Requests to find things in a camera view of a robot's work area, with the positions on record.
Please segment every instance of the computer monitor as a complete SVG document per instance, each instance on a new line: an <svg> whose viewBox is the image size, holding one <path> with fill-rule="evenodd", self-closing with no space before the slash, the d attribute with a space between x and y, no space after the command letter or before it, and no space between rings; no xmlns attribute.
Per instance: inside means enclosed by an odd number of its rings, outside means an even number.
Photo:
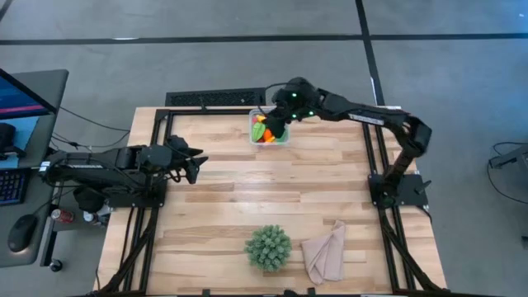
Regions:
<svg viewBox="0 0 528 297"><path fill-rule="evenodd" d="M0 120L55 114L57 110L0 69Z"/></svg>

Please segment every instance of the red can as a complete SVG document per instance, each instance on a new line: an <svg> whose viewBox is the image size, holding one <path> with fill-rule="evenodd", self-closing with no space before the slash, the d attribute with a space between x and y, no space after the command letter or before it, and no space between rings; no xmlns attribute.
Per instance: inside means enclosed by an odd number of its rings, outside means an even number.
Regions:
<svg viewBox="0 0 528 297"><path fill-rule="evenodd" d="M51 212L51 219L60 223L70 224L75 219L75 214L71 211L57 209Z"/></svg>

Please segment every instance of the towel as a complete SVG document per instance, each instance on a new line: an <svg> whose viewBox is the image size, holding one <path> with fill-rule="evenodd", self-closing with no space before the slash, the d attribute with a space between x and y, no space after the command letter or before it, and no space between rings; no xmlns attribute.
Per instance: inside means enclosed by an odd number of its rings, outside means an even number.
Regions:
<svg viewBox="0 0 528 297"><path fill-rule="evenodd" d="M306 271L315 285L343 279L345 231L345 223L336 220L330 234L301 243Z"/></svg>

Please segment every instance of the desk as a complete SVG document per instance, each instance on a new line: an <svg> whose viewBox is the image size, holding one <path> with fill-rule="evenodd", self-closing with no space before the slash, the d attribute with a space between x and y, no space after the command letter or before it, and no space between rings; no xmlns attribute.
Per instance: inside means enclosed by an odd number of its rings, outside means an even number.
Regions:
<svg viewBox="0 0 528 297"><path fill-rule="evenodd" d="M33 92L39 94L48 103L59 109L62 101L68 71L53 70L33 73L18 73L12 75L28 86ZM36 123L26 146L27 156L18 163L19 168L39 167L49 147L51 134L55 126L56 115L43 115ZM48 216L48 207L42 208L37 213L38 223L30 246L22 252L13 253L7 247L9 230L23 215L30 214L40 205L51 198L53 188L44 184L33 171L29 181L24 203L0 207L0 267L28 265L35 261L40 247L40 240Z"/></svg>
<svg viewBox="0 0 528 297"><path fill-rule="evenodd" d="M129 145L150 143L155 111L136 110ZM327 281L317 292L391 291L380 223L366 182L370 168L360 124L306 119L291 125L288 146L264 148L249 143L247 115L177 115L172 127L173 134L204 149L210 160L195 185L168 185L147 294L200 294L202 289L211 294L279 294L285 288L304 293L314 284L299 243L329 233L336 219L346 223L345 279ZM399 146L390 132L384 136L393 162ZM119 209L111 216L99 263L102 284L120 265L129 211ZM445 287L429 219L414 207L402 207L401 213L410 253ZM265 224L279 224L293 242L288 264L278 273L249 266L243 252L252 231ZM401 260L394 253L404 287ZM136 262L133 289L138 288L142 260L140 256Z"/></svg>

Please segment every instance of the monitor screen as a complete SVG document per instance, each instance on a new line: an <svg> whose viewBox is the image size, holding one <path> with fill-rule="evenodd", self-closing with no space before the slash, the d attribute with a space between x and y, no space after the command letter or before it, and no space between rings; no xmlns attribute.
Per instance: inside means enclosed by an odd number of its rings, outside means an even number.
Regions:
<svg viewBox="0 0 528 297"><path fill-rule="evenodd" d="M41 116L48 113L45 106L13 83L0 77L0 119Z"/></svg>

